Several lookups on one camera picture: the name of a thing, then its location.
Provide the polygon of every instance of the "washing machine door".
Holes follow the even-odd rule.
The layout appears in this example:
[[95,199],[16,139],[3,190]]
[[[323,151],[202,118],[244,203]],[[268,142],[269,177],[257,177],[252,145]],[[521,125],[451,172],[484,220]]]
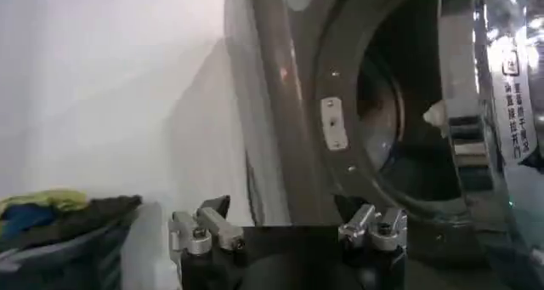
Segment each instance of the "washing machine door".
[[491,265],[544,277],[544,0],[441,0],[439,57],[457,175]]
[[412,258],[482,263],[432,117],[443,105],[438,11],[439,0],[336,0],[313,66],[315,132],[331,191],[407,211]]

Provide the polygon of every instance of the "blue cloth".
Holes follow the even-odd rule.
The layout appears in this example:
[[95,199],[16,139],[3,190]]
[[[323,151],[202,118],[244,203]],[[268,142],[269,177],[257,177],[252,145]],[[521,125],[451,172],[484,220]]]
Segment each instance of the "blue cloth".
[[13,205],[2,214],[5,223],[0,232],[0,239],[13,238],[35,226],[49,225],[55,217],[55,211],[51,207],[40,207],[36,204]]

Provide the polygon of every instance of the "white wall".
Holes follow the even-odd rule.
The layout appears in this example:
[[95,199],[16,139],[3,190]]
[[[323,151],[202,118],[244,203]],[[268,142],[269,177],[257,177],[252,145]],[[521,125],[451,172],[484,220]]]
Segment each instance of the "white wall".
[[[0,0],[0,196],[142,195],[125,288],[173,289],[174,209],[231,194],[231,220],[251,223],[230,60],[224,0]],[[270,165],[258,178],[276,186]]]

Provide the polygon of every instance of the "metal plate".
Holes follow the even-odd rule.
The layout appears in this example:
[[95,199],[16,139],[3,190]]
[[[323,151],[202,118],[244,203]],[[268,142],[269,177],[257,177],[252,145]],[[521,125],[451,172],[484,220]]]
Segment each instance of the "metal plate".
[[348,136],[343,125],[342,101],[339,98],[321,100],[321,124],[329,150],[340,151],[348,147]]

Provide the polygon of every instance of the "black cloth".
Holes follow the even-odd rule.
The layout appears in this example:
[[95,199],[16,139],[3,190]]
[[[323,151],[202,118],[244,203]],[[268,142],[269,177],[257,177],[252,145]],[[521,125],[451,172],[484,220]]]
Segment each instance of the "black cloth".
[[0,240],[0,253],[14,248],[26,249],[68,241],[122,220],[141,203],[140,196],[91,200],[88,207],[62,213],[51,225],[34,227],[16,237]]

